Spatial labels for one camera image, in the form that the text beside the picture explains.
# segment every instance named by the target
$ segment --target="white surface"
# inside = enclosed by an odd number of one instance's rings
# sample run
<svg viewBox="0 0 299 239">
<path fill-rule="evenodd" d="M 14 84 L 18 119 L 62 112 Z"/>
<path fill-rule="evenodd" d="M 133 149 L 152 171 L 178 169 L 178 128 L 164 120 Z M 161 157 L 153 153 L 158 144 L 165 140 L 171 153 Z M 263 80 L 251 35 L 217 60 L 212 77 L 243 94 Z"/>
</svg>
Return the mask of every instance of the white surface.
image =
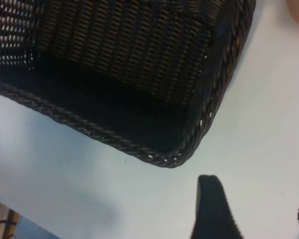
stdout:
<svg viewBox="0 0 299 239">
<path fill-rule="evenodd" d="M 240 66 L 194 156 L 145 164 L 0 97 L 0 201 L 64 239 L 188 239 L 216 174 L 247 239 L 299 239 L 299 26 L 258 0 Z"/>
</svg>

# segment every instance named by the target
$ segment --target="black wicker basket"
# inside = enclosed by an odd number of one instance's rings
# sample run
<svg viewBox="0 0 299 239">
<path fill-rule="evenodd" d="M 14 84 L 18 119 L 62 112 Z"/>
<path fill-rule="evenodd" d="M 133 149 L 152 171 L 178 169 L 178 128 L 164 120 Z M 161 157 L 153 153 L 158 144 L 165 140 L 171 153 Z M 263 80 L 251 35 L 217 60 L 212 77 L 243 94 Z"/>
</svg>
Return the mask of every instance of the black wicker basket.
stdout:
<svg viewBox="0 0 299 239">
<path fill-rule="evenodd" d="M 174 168 L 210 128 L 256 0 L 0 0 L 0 95 Z"/>
</svg>

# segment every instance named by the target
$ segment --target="cable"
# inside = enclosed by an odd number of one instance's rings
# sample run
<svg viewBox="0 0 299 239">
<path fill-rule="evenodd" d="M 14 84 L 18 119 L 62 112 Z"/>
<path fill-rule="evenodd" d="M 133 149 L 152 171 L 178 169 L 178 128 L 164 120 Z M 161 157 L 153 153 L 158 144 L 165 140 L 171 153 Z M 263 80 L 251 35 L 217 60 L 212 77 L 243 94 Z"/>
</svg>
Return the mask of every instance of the cable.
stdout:
<svg viewBox="0 0 299 239">
<path fill-rule="evenodd" d="M 15 222 L 13 222 L 13 221 L 9 221 L 9 220 L 0 220 L 0 224 L 16 225 Z"/>
<path fill-rule="evenodd" d="M 16 226 L 16 223 L 14 221 L 9 221 L 9 220 L 0 220 L 0 224 L 6 224 L 6 225 L 14 225 Z M 11 234 L 8 237 L 6 237 L 5 239 L 10 239 L 12 238 L 14 235 Z"/>
</svg>

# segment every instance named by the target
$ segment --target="woven texture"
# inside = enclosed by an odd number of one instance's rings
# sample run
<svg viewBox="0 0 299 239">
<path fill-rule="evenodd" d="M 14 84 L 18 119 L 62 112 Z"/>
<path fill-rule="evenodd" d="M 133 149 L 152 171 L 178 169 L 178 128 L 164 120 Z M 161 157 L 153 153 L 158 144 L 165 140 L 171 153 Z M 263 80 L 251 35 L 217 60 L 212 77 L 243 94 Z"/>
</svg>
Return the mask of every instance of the woven texture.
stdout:
<svg viewBox="0 0 299 239">
<path fill-rule="evenodd" d="M 174 168 L 209 130 L 255 0 L 0 0 L 0 95 Z"/>
</svg>

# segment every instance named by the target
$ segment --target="white table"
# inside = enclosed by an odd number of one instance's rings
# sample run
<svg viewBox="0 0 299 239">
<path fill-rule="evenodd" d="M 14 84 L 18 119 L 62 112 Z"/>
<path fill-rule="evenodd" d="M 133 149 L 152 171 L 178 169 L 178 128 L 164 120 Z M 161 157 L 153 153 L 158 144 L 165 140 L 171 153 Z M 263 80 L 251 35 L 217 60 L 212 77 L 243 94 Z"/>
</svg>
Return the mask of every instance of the white table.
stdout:
<svg viewBox="0 0 299 239">
<path fill-rule="evenodd" d="M 247 239 L 299 239 L 299 25 L 258 0 L 250 38 L 194 156 L 151 166 L 0 97 L 0 202 L 64 239 L 188 239 L 197 177 L 222 181 Z"/>
</svg>

